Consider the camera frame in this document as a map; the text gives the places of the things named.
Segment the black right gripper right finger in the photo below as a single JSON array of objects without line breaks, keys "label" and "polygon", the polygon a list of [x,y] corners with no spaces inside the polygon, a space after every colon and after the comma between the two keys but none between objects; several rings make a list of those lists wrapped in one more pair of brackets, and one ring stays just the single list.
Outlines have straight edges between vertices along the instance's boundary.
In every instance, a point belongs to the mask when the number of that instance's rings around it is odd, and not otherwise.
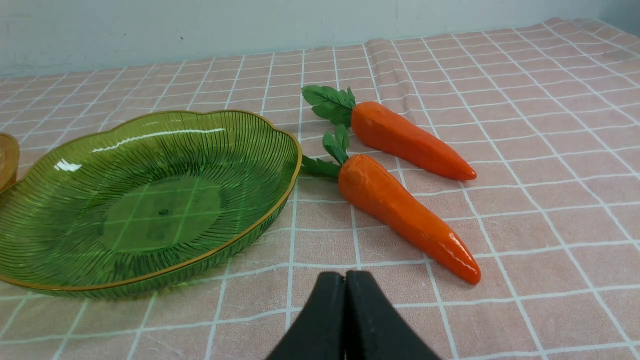
[{"label": "black right gripper right finger", "polygon": [[372,273],[346,273],[348,360],[439,360],[391,305]]}]

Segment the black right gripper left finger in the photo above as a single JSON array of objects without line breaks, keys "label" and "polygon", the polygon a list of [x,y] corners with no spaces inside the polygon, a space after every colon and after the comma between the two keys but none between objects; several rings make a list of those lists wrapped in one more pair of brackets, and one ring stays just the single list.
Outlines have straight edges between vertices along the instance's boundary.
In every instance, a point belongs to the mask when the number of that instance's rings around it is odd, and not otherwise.
[{"label": "black right gripper left finger", "polygon": [[304,307],[267,359],[342,360],[345,304],[345,278],[320,272]]}]

